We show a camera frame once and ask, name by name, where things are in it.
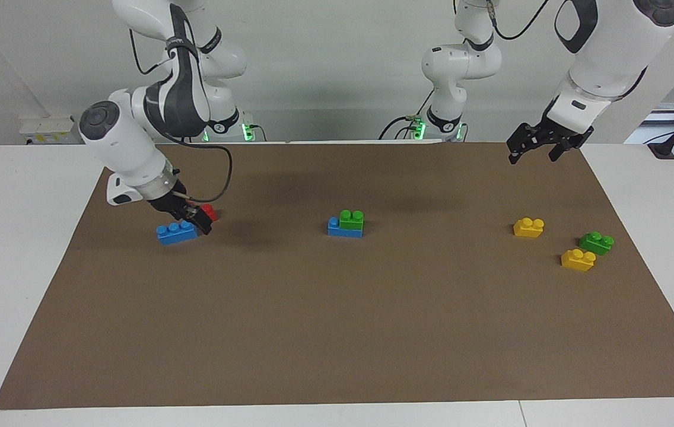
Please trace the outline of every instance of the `white robotic arm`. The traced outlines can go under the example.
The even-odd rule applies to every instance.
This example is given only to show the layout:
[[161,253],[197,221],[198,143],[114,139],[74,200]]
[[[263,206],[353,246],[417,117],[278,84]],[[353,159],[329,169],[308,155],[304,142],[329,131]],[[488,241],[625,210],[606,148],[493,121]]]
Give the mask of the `white robotic arm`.
[[549,154],[579,148],[611,103],[626,97],[674,34],[674,0],[565,0],[556,33],[575,62],[535,126],[522,123],[508,139],[510,161],[556,144]]
[[82,114],[84,142],[114,172],[107,200],[111,205],[147,200],[207,234],[211,219],[187,202],[177,170],[152,139],[180,142],[209,125],[213,132],[228,133],[240,114],[218,79],[242,75],[247,59],[223,43],[204,0],[113,0],[113,7],[135,32],[166,42],[163,66],[169,74],[149,87],[113,92],[109,101]]
[[460,0],[456,29],[464,36],[464,43],[428,50],[421,65],[424,75],[434,84],[425,118],[426,134],[444,141],[453,140],[459,130],[466,103],[463,82],[495,75],[501,64],[487,0]]

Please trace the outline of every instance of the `lego brick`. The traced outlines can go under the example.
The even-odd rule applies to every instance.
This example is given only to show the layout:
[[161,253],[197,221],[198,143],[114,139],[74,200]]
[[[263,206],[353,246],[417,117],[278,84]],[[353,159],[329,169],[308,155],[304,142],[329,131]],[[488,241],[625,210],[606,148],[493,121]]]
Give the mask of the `lego brick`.
[[193,240],[193,238],[197,237],[197,230],[187,221],[182,221],[180,224],[171,222],[168,227],[158,227],[155,230],[155,234],[161,245],[168,246],[179,243],[180,241]]
[[326,232],[333,237],[361,238],[364,236],[364,230],[345,230],[340,228],[339,220],[336,216],[329,218],[329,224],[326,226]]
[[579,240],[579,247],[597,255],[608,254],[614,246],[614,239],[610,235],[601,236],[599,232],[589,232]]
[[206,215],[211,219],[211,221],[218,221],[218,215],[216,215],[215,211],[213,211],[213,205],[208,205],[205,203],[201,206],[201,208],[203,211],[205,211]]
[[561,265],[572,270],[587,271],[595,265],[596,256],[593,252],[583,252],[581,249],[572,249],[561,255]]
[[522,218],[514,224],[514,235],[537,238],[543,234],[543,227],[545,227],[543,219],[532,221],[530,218]]
[[364,213],[361,211],[351,213],[345,209],[339,213],[339,227],[343,230],[363,230]]

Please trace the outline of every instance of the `table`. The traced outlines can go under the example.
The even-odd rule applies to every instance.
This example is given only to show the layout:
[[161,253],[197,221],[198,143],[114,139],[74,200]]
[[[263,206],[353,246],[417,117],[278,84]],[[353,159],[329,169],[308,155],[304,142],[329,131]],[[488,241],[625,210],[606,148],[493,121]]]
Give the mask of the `table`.
[[[674,309],[674,162],[584,156]],[[0,146],[0,385],[101,171],[83,146]],[[673,425],[673,399],[0,412],[0,425]]]

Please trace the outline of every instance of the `green lego brick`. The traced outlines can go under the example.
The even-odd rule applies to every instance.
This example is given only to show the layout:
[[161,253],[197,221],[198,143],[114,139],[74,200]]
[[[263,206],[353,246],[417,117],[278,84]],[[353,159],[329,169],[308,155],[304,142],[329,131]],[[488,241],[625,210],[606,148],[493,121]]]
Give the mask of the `green lego brick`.
[[611,236],[601,236],[597,231],[589,232],[579,240],[580,248],[597,255],[608,254],[613,245],[614,239]]
[[339,213],[339,227],[343,230],[363,230],[364,213],[361,211],[351,213],[345,209]]

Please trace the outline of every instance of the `blue lego brick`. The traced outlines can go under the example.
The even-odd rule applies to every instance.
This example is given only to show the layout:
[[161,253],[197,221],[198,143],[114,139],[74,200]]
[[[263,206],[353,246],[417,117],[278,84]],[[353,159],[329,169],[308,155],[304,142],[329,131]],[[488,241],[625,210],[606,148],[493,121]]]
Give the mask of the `blue lego brick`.
[[336,216],[329,218],[329,224],[326,226],[326,232],[334,237],[361,238],[364,236],[364,230],[345,230],[339,227],[339,219]]
[[161,245],[168,246],[179,243],[179,241],[193,240],[197,237],[197,230],[187,221],[182,221],[180,224],[171,222],[168,227],[158,227],[155,234],[158,236]]

